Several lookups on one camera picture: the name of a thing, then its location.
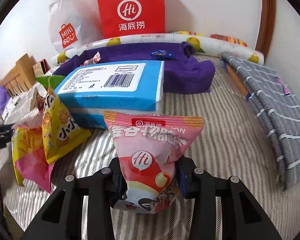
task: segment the purple plastic bag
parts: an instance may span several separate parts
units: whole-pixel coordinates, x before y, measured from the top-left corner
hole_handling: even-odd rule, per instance
[[[3,113],[4,108],[6,107],[9,101],[10,95],[8,94],[4,86],[0,86],[0,114]]]

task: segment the yellow snack bag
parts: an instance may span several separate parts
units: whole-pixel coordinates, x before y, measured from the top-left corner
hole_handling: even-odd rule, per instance
[[[53,163],[91,135],[77,125],[66,106],[49,87],[42,119],[43,146],[47,163]]]

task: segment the blue wrapped candy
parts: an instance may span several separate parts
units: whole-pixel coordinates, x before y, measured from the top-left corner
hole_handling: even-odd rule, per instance
[[[174,55],[172,55],[171,53],[168,53],[165,50],[158,50],[158,51],[152,52],[150,54],[151,54],[151,56],[155,57],[155,59],[157,59],[157,60],[176,59],[176,57]]]

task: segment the tissue pack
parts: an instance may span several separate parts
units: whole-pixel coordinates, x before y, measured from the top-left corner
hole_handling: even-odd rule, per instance
[[[81,127],[104,128],[103,110],[162,114],[163,61],[120,61],[81,66],[55,93]]]

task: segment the purple object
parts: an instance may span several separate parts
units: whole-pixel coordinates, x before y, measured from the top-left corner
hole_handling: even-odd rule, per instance
[[[153,60],[150,53],[165,50],[173,54],[176,60],[164,62],[164,92],[177,94],[197,94],[210,92],[215,67],[212,61],[198,62],[192,55],[194,48],[187,42],[180,43],[131,43],[113,45],[84,51],[80,56],[72,57],[58,68],[54,75],[67,76],[85,60],[93,58],[99,51],[99,63],[126,60]]]
[[[6,107],[9,101],[10,95],[8,94],[4,86],[0,86],[0,114],[3,113],[4,108]]]

